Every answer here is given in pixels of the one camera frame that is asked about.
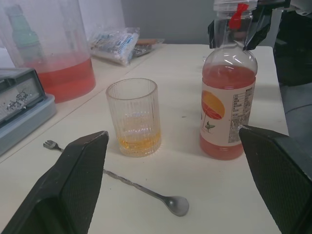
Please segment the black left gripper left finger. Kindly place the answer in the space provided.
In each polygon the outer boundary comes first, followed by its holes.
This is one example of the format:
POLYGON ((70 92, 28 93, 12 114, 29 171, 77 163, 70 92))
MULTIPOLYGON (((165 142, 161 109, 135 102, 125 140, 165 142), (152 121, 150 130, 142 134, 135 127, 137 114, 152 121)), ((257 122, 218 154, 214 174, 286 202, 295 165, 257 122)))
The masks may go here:
POLYGON ((35 183, 4 234, 86 234, 103 177, 109 135, 83 136, 66 146, 35 183))

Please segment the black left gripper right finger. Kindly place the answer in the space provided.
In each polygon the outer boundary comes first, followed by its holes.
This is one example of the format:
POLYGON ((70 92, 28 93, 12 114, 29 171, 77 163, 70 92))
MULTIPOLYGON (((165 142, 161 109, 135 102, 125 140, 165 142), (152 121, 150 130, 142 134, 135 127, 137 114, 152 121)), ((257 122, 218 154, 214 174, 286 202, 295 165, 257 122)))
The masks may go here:
POLYGON ((312 232, 312 158, 287 135, 248 125, 239 137, 255 185, 283 234, 312 232))

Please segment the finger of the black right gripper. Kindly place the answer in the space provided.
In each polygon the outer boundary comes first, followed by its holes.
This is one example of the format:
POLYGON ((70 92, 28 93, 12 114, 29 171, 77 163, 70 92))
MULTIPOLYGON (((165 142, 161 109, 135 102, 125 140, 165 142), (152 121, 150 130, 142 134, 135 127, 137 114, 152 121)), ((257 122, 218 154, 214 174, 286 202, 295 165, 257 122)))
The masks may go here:
POLYGON ((266 37, 270 30, 273 10, 281 7, 281 4, 258 4, 253 10, 252 23, 244 44, 244 50, 250 51, 256 48, 266 37))
POLYGON ((216 48, 215 45, 215 21, 213 20, 207 29, 208 36, 209 36, 209 46, 210 48, 216 48))

